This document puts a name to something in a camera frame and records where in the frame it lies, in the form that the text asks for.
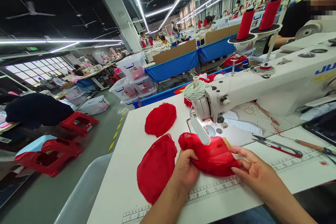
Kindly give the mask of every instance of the red stool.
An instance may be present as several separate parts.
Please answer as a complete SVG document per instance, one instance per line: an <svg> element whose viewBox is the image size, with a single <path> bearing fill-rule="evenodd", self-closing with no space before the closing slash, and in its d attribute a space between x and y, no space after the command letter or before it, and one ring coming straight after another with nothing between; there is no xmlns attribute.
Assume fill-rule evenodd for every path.
<svg viewBox="0 0 336 224"><path fill-rule="evenodd" d="M93 117L90 117L80 112L74 112L67 119L60 122L59 125L70 132L75 132L78 135L85 137L88 134L89 130L92 128L92 125L98 123L99 121L94 119Z"/></svg>
<svg viewBox="0 0 336 224"><path fill-rule="evenodd" d="M47 174L50 177L56 177L67 160L78 157L82 152L83 150L77 142L58 138L45 141L41 151L24 152L17 155L15 160L28 169Z"/></svg>

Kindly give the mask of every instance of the red-handled scissors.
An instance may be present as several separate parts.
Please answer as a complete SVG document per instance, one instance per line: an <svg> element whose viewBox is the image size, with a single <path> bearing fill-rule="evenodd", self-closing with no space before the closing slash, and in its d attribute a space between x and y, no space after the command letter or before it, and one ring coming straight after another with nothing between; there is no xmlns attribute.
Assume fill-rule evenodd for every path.
<svg viewBox="0 0 336 224"><path fill-rule="evenodd" d="M297 157L297 158L302 158L303 154L301 151L299 150L295 150L293 148L290 148L288 146L285 146L285 145L282 145L282 144L279 144L277 142L273 142L272 140L269 140L269 139L266 139L264 137L261 137L261 136L257 136L257 135L252 135L254 137L256 137L257 139L254 139L252 138L252 140L256 141L256 142L259 142L259 143L262 143L264 145L266 145L267 147L270 147L272 149L275 149L275 150L278 150L278 151L281 151L283 153L286 153L288 155L291 155L291 156L294 156L294 157ZM288 152L288 151L285 151L284 149L282 149L281 147L283 148L286 148L292 152Z"/></svg>

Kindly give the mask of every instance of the white pillar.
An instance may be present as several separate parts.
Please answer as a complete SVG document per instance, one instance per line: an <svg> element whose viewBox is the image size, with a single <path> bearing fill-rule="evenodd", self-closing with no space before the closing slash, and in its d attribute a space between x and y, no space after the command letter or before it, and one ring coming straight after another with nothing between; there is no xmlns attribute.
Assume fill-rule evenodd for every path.
<svg viewBox="0 0 336 224"><path fill-rule="evenodd" d="M104 2L121 35L126 40L124 41L126 42L125 45L127 44L133 52L140 52L141 46L139 37L137 36L137 31L134 25L128 24L128 22L131 22L132 20L127 12L123 0L104 0Z"/></svg>

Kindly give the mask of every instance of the measuring tape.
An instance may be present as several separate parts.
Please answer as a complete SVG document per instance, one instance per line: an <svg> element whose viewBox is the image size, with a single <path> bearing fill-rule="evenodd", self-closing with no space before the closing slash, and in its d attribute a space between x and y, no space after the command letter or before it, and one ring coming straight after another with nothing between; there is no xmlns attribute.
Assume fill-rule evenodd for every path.
<svg viewBox="0 0 336 224"><path fill-rule="evenodd" d="M336 150L334 146L327 146L327 148ZM288 170L296 168L298 166L304 165L307 161L313 159L322 159L323 153L317 150L308 149L307 151L302 152L302 158L296 158L288 155L286 158L277 159L268 164L273 167L273 169L278 173L284 173ZM197 187L192 188L189 191L188 198L184 203L184 206L189 206L197 202L209 199L211 197L228 193L230 191L244 187L245 184L240 181L236 176L229 176L220 179L216 179L211 183L203 184ZM142 221L146 213L150 210L151 204L146 204L141 207L135 207L131 210L125 211L123 213L121 224L136 224Z"/></svg>

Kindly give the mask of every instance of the hand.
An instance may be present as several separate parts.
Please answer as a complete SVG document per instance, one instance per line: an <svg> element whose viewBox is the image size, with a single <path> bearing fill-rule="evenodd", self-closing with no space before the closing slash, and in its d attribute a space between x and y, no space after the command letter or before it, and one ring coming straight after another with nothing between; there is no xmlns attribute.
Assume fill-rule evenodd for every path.
<svg viewBox="0 0 336 224"><path fill-rule="evenodd" d="M275 170L260 157L252 151L239 146L232 146L230 151L248 160L247 162L243 159L238 159L241 169L232 167L231 170L242 182L251 187L263 202L273 206L278 203L288 203L294 199Z"/></svg>
<svg viewBox="0 0 336 224"><path fill-rule="evenodd" d="M173 174L171 176L171 180L175 183L175 185L182 185L188 191L194 186L200 175L200 171L190 161L190 158L198 160L193 150L181 150Z"/></svg>

